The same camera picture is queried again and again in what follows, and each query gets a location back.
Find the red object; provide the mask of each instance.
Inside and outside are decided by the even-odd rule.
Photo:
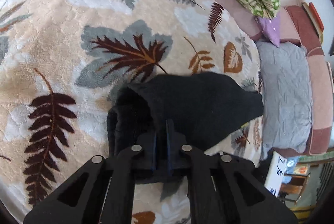
[[[317,12],[317,9],[315,9],[313,3],[311,3],[311,2],[309,4],[309,7],[310,7],[310,10],[311,10],[311,12],[313,14],[313,17],[316,19],[316,21],[317,21],[317,23],[319,25],[320,30],[323,32],[324,31],[324,24],[321,21],[321,18],[319,16],[318,12]]]

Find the folded black clothing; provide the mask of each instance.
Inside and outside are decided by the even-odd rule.
[[[149,130],[159,136],[167,119],[188,144],[207,150],[262,113],[261,94],[243,90],[229,76],[158,75],[120,89],[107,118],[109,153],[117,155]]]

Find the bed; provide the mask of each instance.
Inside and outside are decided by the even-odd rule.
[[[255,43],[214,0],[0,0],[0,7],[0,200],[19,223],[87,160],[108,156],[106,116],[124,83],[212,71],[261,92]],[[146,64],[110,62],[130,52]],[[262,123],[246,123],[206,153],[258,165]],[[133,221],[190,221],[186,180],[162,201],[161,192],[161,183],[136,185]]]

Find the black garment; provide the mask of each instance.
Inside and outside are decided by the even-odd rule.
[[[207,150],[262,113],[262,96],[244,91],[229,76],[158,75],[120,89],[107,118],[109,152],[117,155],[150,129],[159,138],[167,119],[188,144]]]

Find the wooden furniture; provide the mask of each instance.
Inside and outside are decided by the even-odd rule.
[[[280,192],[285,192],[288,194],[297,194],[298,197],[295,200],[287,198],[280,198],[280,199],[284,201],[293,202],[296,205],[297,202],[302,197],[303,192],[305,191],[310,175],[311,173],[309,173],[307,176],[285,174],[285,176],[290,176],[292,178],[289,183],[282,183]]]

